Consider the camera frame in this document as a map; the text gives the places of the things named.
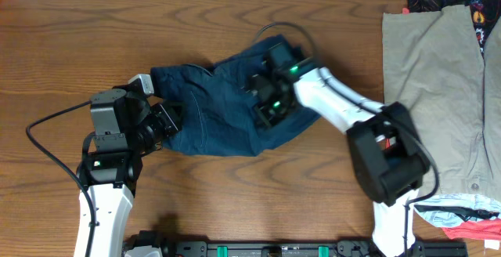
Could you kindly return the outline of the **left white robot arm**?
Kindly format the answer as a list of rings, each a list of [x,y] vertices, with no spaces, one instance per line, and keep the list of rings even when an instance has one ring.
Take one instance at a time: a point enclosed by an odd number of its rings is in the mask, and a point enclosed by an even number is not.
[[[120,256],[142,158],[179,132],[182,105],[97,97],[90,111],[94,132],[77,168],[83,189],[74,255]]]

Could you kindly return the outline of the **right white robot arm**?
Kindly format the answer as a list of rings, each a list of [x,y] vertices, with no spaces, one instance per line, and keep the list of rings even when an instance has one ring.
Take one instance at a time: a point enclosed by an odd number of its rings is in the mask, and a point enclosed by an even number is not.
[[[407,256],[416,242],[411,212],[432,160],[409,111],[361,96],[312,59],[285,63],[247,79],[267,128],[301,107],[345,134],[358,184],[373,201],[373,243],[385,256]]]

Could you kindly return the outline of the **navy blue shorts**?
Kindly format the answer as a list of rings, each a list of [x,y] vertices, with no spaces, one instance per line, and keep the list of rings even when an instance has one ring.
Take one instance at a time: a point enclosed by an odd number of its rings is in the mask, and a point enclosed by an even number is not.
[[[208,69],[183,64],[150,71],[155,95],[182,103],[182,129],[163,141],[164,147],[185,155],[255,157],[280,147],[319,119],[301,107],[278,125],[258,125],[258,98],[246,92],[247,79],[267,70],[265,51],[286,39],[266,38]]]

